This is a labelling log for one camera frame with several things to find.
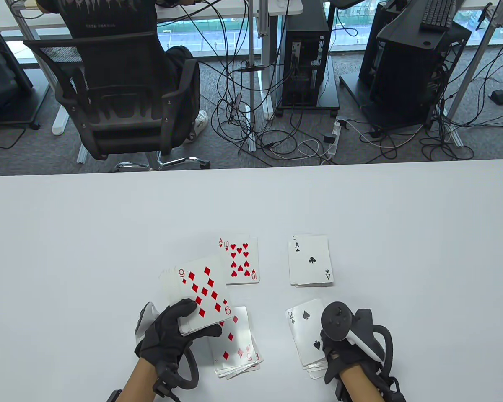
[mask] black glove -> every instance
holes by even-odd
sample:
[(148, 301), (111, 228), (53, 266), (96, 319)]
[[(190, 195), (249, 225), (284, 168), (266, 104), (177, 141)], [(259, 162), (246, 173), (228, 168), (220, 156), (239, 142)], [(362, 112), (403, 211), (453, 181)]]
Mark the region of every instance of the black glove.
[(346, 339), (333, 341), (326, 336), (324, 331), (320, 332), (322, 338), (322, 351), (328, 362), (328, 369), (324, 374), (324, 382), (329, 384), (332, 379), (340, 380), (339, 373), (347, 368), (360, 364), (364, 371), (376, 374), (380, 368), (380, 363), (367, 356), (358, 346), (351, 345)]
[(154, 367), (160, 362), (179, 365), (184, 350), (195, 339), (201, 337), (219, 337), (221, 326), (213, 324), (190, 335), (183, 336), (179, 332), (177, 318), (189, 316), (196, 309), (193, 300), (183, 299), (179, 303), (166, 308), (145, 332), (144, 339), (136, 347), (136, 354), (144, 358)]

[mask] computer tower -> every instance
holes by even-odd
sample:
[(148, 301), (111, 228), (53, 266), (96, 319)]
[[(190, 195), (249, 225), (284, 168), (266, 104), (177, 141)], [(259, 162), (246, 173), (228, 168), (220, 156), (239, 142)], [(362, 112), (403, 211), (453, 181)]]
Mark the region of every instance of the computer tower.
[(430, 123), (471, 35), (457, 23), (445, 33), (419, 31), (425, 2), (411, 0), (406, 8), (398, 4), (378, 4), (359, 73), (340, 77), (341, 86), (380, 130)]
[(303, 13), (282, 17), (278, 79), (283, 81), (280, 106), (317, 106), (326, 69), (328, 24), (321, 0), (302, 0)]

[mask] stack of cards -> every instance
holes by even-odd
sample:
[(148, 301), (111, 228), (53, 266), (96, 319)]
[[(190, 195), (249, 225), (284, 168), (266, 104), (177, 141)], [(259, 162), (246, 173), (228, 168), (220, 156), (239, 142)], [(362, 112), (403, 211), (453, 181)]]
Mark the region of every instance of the stack of cards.
[(227, 285), (259, 282), (259, 255), (257, 237), (249, 235), (223, 235), (218, 240), (223, 271)]
[(179, 331), (183, 335), (235, 315), (218, 254), (180, 264), (163, 271), (159, 278), (170, 306), (187, 297), (197, 303), (190, 316), (179, 318)]
[(263, 358), (251, 335), (246, 307), (236, 307), (234, 317), (220, 323), (222, 334), (209, 337), (213, 351), (215, 373), (218, 377), (232, 379), (246, 371), (259, 369)]
[(328, 236), (294, 235), (288, 243), (290, 284), (296, 287), (332, 286)]
[(324, 352), (322, 352), (322, 340), (320, 331), (322, 326), (320, 318), (324, 311), (324, 305), (320, 299), (311, 300), (287, 310), (286, 318), (300, 362), (312, 379), (324, 377), (328, 367)]

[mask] person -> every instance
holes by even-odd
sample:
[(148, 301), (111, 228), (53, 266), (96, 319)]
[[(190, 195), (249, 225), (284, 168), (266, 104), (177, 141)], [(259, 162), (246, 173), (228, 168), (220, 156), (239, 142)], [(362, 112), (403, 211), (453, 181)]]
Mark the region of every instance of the person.
[[(178, 365), (185, 348), (195, 339), (221, 335), (221, 326), (218, 324), (190, 335), (181, 335), (177, 318), (192, 314), (196, 307), (196, 302), (184, 299), (168, 307), (156, 318), (136, 348), (139, 360), (116, 402), (153, 402), (153, 385), (157, 380), (155, 366), (160, 361)], [(384, 402), (362, 368), (374, 364), (374, 361), (346, 340), (334, 342), (324, 333), (321, 333), (321, 337), (328, 361), (324, 382), (329, 383), (333, 378), (338, 378), (353, 402)]]
[[(43, 13), (60, 14), (74, 39), (96, 36), (156, 32), (156, 0), (36, 0)], [(194, 0), (164, 0), (167, 7), (192, 5)], [(185, 46), (173, 46), (166, 55), (180, 76), (186, 59), (192, 53)], [(206, 111), (196, 117), (192, 132), (185, 142), (195, 141), (208, 124)]]

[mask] black t-shirt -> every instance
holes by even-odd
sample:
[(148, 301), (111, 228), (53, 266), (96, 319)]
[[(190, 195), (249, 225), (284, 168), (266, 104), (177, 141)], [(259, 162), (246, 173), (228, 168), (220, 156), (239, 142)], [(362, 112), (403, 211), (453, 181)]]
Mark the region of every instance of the black t-shirt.
[(156, 32), (155, 0), (37, 0), (60, 14), (73, 38)]

